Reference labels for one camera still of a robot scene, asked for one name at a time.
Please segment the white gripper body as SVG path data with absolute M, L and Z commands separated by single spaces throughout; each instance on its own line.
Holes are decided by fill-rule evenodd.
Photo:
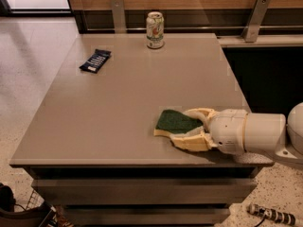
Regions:
M 227 109 L 218 112 L 209 123 L 211 138 L 219 151 L 226 154 L 243 154 L 243 131 L 248 112 Z

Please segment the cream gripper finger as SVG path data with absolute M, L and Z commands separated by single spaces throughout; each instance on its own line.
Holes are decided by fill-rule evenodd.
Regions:
M 212 138 L 203 131 L 195 135 L 171 134 L 169 138 L 175 147 L 193 152 L 209 151 L 215 147 Z
M 204 126 L 206 131 L 209 131 L 209 124 L 212 118 L 219 112 L 211 108 L 196 108 L 184 111 L 184 115 L 194 119 L 199 119 Z

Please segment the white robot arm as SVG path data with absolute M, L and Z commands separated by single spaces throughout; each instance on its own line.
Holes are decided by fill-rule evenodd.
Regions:
M 185 115 L 203 122 L 187 133 L 172 134 L 173 145 L 189 151 L 213 148 L 226 154 L 256 153 L 285 166 L 303 167 L 303 104 L 289 114 L 249 113 L 244 109 L 192 109 Z

